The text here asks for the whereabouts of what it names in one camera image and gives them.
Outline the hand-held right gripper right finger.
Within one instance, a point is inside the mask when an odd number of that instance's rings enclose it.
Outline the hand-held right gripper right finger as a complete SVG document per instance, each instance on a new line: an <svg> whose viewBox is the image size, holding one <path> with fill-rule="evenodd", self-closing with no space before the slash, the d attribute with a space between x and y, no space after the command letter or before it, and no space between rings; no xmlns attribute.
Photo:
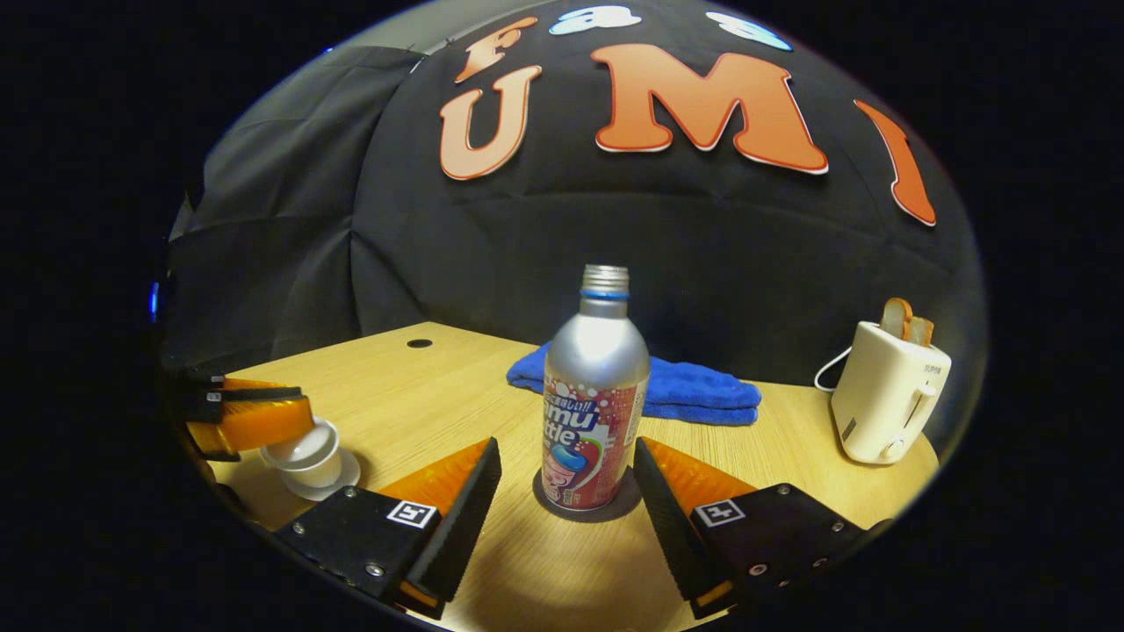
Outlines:
<svg viewBox="0 0 1124 632"><path fill-rule="evenodd" d="M697 619L782 599L870 540L797 485L759 488L651 437L636 440L633 473Z"/></svg>

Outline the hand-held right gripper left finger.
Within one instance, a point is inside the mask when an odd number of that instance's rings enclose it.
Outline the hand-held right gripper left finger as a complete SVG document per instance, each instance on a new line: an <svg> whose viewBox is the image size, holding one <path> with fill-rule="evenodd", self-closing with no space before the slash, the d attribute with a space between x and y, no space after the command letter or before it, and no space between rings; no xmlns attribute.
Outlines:
<svg viewBox="0 0 1124 632"><path fill-rule="evenodd" d="M377 491L345 485L277 529L277 538L370 601L441 619L501 473L501 448L486 437Z"/></svg>

